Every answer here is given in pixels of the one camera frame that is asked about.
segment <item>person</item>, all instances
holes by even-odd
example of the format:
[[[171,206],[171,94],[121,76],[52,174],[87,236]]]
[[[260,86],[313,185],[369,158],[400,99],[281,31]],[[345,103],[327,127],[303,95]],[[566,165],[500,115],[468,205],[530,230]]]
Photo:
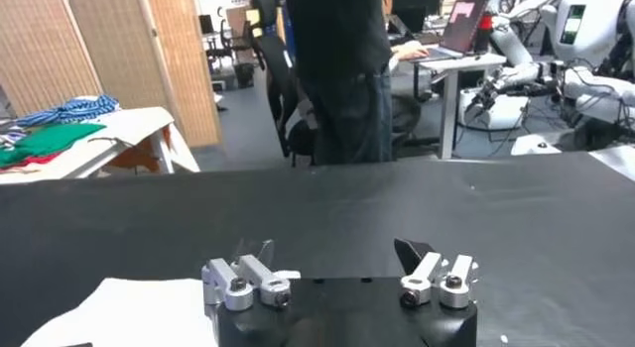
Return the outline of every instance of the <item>person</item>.
[[[317,119],[317,165],[392,160],[388,63],[424,57],[418,43],[391,50],[381,0],[286,0],[296,70]]]

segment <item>black table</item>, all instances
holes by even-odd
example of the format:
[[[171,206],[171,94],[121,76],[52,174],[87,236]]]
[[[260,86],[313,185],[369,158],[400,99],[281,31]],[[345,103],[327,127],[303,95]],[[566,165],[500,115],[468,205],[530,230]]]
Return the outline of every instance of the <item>black table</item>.
[[[197,278],[241,237],[322,278],[401,276],[405,237],[477,258],[483,346],[629,346],[634,196],[587,154],[2,186],[0,345],[103,278]]]

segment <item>black shirt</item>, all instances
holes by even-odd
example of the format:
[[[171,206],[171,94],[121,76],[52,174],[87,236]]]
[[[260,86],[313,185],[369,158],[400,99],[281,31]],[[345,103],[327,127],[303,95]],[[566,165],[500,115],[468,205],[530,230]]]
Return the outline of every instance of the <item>black shirt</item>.
[[[390,59],[381,0],[287,0],[299,77],[377,72]]]

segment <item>bolt head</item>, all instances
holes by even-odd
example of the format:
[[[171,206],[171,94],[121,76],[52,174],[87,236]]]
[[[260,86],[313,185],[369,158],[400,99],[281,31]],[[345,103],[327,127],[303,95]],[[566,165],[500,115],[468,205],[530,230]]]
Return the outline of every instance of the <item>bolt head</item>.
[[[291,294],[288,292],[281,292],[278,293],[276,295],[276,297],[274,298],[274,303],[276,304],[276,307],[286,307],[287,305],[289,305],[289,301],[291,301]]]
[[[458,289],[463,285],[463,280],[454,275],[450,275],[445,278],[445,285],[450,289]]]
[[[242,278],[236,278],[232,280],[231,284],[229,285],[229,289],[232,291],[241,291],[245,288],[247,288],[247,281]]]
[[[413,308],[419,305],[419,296],[413,290],[407,290],[402,293],[399,298],[399,302],[401,302],[402,306]]]

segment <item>jeans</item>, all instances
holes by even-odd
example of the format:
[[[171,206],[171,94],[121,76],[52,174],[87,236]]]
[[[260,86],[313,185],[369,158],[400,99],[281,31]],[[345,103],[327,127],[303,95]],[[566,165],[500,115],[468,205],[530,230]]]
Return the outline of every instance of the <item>jeans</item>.
[[[392,161],[387,69],[330,80],[303,80],[316,114],[317,165]]]

